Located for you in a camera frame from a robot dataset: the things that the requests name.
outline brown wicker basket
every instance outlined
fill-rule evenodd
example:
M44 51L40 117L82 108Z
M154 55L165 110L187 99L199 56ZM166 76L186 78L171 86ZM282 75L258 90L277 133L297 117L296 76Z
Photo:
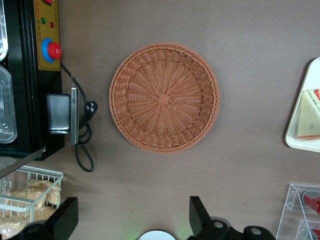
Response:
M198 54L158 43L137 50L120 65L109 103L115 125L132 144L174 153L207 134L218 113L219 88Z

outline yellow control panel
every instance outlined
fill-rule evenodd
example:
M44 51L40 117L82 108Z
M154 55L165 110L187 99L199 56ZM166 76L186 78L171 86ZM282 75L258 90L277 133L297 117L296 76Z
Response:
M58 0L33 0L39 70L60 71Z

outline sandwich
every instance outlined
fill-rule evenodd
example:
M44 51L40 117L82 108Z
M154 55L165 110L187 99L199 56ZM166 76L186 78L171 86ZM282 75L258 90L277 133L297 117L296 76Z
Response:
M297 138L320 139L320 89L302 92Z

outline emergency stop button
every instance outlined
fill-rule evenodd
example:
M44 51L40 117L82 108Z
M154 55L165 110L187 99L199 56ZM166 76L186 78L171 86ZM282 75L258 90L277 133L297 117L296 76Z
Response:
M48 55L51 59L60 59L61 58L61 47L56 42L50 42L47 47Z
M41 44L41 51L43 58L48 63L53 63L55 60L61 58L61 47L57 42L53 42L50 38L45 38Z

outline wire basket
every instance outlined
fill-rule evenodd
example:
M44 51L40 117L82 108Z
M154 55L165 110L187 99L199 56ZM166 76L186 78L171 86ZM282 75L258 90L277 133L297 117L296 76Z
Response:
M36 205L44 199L45 195L49 193L56 185L61 186L61 181L64 174L59 171L53 171L32 166L22 166L16 170L17 173L24 173L20 177L24 177L28 182L30 180L43 180L50 181L52 184L43 190L41 194L35 199L26 199L14 196L6 195L6 191L12 188L12 181L8 180L6 177L0 179L0 218L4 218L5 215L8 217L21 216L27 218L28 223L32 223L35 217L35 207ZM52 205L54 208L59 208L60 204Z

